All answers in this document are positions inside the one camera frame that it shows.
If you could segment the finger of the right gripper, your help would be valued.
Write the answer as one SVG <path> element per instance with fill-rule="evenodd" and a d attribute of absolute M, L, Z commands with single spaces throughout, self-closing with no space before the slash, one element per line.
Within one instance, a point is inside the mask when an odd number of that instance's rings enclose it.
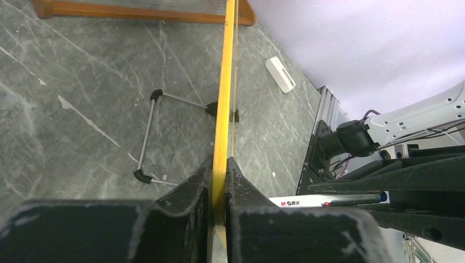
<path fill-rule="evenodd" d="M 308 186 L 309 193 L 464 191 L 464 155 L 371 162 L 346 176 Z"/>
<path fill-rule="evenodd" d="M 464 250 L 464 192 L 389 191 L 389 203 L 358 208 L 381 227 Z"/>

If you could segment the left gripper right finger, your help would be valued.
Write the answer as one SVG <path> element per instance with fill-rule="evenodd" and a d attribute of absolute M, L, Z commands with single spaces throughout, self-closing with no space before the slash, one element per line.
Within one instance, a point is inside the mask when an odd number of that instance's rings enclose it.
<path fill-rule="evenodd" d="M 281 208 L 228 159 L 228 262 L 391 262 L 374 218 L 351 207 Z"/>

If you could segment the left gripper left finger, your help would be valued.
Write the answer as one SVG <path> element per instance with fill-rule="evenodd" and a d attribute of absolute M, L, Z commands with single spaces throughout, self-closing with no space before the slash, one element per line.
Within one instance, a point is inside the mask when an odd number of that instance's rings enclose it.
<path fill-rule="evenodd" d="M 157 200 L 33 200 L 1 227 L 1 262 L 210 262 L 212 157 Z"/>

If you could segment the yellow framed whiteboard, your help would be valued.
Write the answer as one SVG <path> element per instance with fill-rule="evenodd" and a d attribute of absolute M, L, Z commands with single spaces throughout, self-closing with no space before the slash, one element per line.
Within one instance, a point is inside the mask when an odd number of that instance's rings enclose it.
<path fill-rule="evenodd" d="M 213 210 L 214 230 L 224 249 L 227 249 L 225 227 L 225 179 L 229 142 L 234 43 L 237 40 L 235 37 L 235 29 L 237 29 L 239 23 L 238 14 L 238 1 L 226 1 L 211 183 L 211 205 Z"/>

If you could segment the white blue marker pen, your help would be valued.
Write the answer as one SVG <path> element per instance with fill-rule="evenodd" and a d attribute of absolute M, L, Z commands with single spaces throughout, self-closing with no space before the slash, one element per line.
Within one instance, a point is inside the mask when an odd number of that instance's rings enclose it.
<path fill-rule="evenodd" d="M 269 201 L 282 208 L 314 208 L 387 203 L 389 195 L 386 192 L 347 195 L 299 195 L 271 197 Z"/>

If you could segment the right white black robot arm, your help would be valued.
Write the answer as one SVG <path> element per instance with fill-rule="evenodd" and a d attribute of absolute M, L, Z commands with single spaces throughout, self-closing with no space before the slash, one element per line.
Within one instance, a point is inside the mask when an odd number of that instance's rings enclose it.
<path fill-rule="evenodd" d="M 464 249 L 464 147 L 421 150 L 373 161 L 340 179 L 332 158 L 368 157 L 409 140 L 444 135 L 464 125 L 464 83 L 399 110 L 342 123 L 335 131 L 316 122 L 296 193 L 388 194 L 365 204 L 385 228 Z"/>

